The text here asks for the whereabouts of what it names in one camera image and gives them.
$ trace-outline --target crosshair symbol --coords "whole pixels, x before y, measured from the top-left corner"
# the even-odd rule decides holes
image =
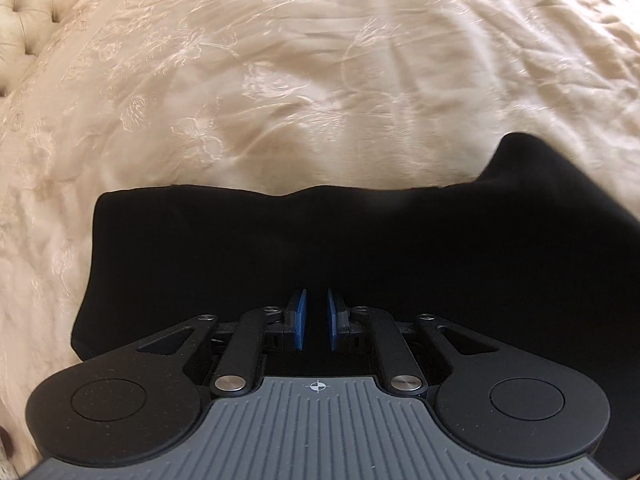
[[[324,390],[327,386],[326,384],[324,384],[322,381],[316,381],[315,383],[311,383],[309,385],[309,387],[315,391],[315,392],[321,392],[322,390]]]

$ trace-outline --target gray plastic base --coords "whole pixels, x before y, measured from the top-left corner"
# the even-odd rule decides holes
[[[589,458],[550,467],[491,462],[453,442],[417,399],[373,378],[264,378],[217,400],[183,443],[146,462],[86,468],[45,460],[28,480],[611,480]]]

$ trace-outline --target circular cap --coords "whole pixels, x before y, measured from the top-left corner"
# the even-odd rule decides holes
[[[102,379],[82,386],[71,399],[75,412],[97,422],[113,422],[136,413],[146,401],[145,389],[124,379]]]
[[[214,384],[223,392],[236,392],[246,386],[246,381],[238,375],[223,375],[218,377]]]
[[[398,375],[391,379],[391,385],[396,390],[403,392],[412,392],[422,386],[422,381],[412,375]]]
[[[502,413],[520,420],[544,420],[564,407],[564,396],[555,386],[537,379],[509,379],[494,386],[492,404]]]

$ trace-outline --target black garment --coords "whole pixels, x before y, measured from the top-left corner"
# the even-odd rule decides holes
[[[328,349],[329,287],[397,320],[433,312],[593,378],[612,409],[596,458],[620,478],[640,472],[640,224],[543,141],[505,136],[475,182],[445,188],[105,194],[72,345],[86,359],[303,286],[292,374],[348,373]]]

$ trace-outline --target tufted headboard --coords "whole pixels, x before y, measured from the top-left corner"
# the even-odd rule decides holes
[[[0,0],[0,104],[78,0]]]

